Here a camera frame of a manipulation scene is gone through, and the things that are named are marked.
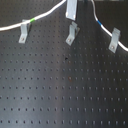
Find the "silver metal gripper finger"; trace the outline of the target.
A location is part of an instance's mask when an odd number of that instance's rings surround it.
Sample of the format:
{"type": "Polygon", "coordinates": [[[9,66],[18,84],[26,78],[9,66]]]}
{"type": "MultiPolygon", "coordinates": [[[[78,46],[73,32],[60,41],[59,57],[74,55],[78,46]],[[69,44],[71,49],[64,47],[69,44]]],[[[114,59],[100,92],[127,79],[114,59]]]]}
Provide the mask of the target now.
{"type": "Polygon", "coordinates": [[[66,17],[71,20],[76,19],[77,0],[67,0],[66,17]]]}

